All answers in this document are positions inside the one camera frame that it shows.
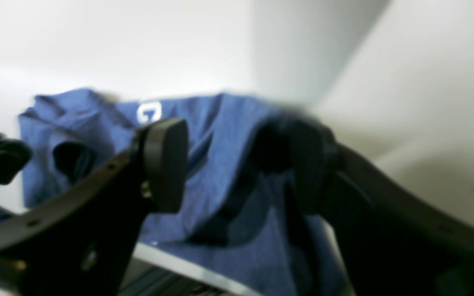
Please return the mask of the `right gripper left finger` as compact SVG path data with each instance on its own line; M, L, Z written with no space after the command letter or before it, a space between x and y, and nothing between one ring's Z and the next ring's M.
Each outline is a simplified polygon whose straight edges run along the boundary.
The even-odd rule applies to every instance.
M18 296L114 296L143 221L182 205L188 125L139 128L130 149L66 193L0 222L0 289Z

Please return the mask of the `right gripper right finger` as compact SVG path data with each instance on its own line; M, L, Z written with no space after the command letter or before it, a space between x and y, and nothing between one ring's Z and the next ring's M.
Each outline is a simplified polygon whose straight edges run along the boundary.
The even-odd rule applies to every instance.
M253 157L293 176L288 205L331 225L358 296L474 296L474 227L429 206L314 120L269 120Z

